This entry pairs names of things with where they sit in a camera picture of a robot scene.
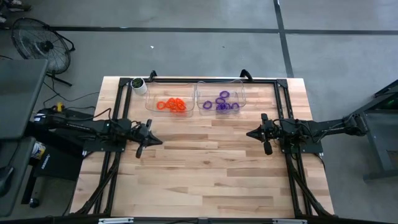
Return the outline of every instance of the wooden table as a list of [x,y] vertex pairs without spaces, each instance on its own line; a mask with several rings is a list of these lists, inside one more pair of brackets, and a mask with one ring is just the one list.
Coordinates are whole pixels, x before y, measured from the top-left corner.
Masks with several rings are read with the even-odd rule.
[[[96,114],[114,106],[119,78],[104,77]],[[287,81],[295,118],[312,119],[303,79]],[[164,86],[163,91],[167,93],[167,89]],[[151,130],[164,143],[148,147],[141,159],[135,158],[137,144],[127,144],[119,166],[112,216],[294,217],[286,163],[278,145],[271,141],[274,153],[266,156],[262,144],[246,136],[260,125],[261,113],[278,118],[274,88],[248,84],[245,91],[246,106],[229,117],[202,116],[197,107],[189,118],[154,116],[146,110],[143,97],[132,96],[128,118],[143,122],[153,119]],[[71,212],[81,208],[97,187],[103,157],[103,152],[96,152],[84,160]],[[308,187],[333,213],[319,158],[303,154],[303,164]],[[102,208],[107,194],[106,189]],[[300,190],[298,195],[300,208],[305,211]]]

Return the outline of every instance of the concrete floor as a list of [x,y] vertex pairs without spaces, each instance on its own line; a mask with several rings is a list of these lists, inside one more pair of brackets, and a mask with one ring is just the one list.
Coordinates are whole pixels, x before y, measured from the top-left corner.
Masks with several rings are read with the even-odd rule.
[[[26,1],[34,10],[11,18],[33,17],[61,26],[277,28],[272,0]],[[398,29],[398,2],[394,0],[279,2],[286,29]],[[151,70],[158,75],[234,77],[246,68],[254,77],[286,77],[278,34],[62,35],[76,46],[72,64],[62,75],[74,86],[56,83],[56,89],[69,99],[99,91],[105,75],[148,75]],[[0,54],[21,58],[9,36],[8,31],[0,30]],[[398,78],[396,35],[287,35],[287,43],[294,77],[305,79],[312,115],[318,121],[354,111]],[[52,95],[43,87],[35,109]],[[89,96],[67,106],[95,106],[96,100]],[[377,171],[367,139],[328,136],[322,143],[335,213],[345,218],[397,222],[398,180],[369,184],[362,180],[364,174]],[[47,195],[42,197],[42,206],[18,206],[10,218],[61,215],[73,183],[48,180],[43,188]]]

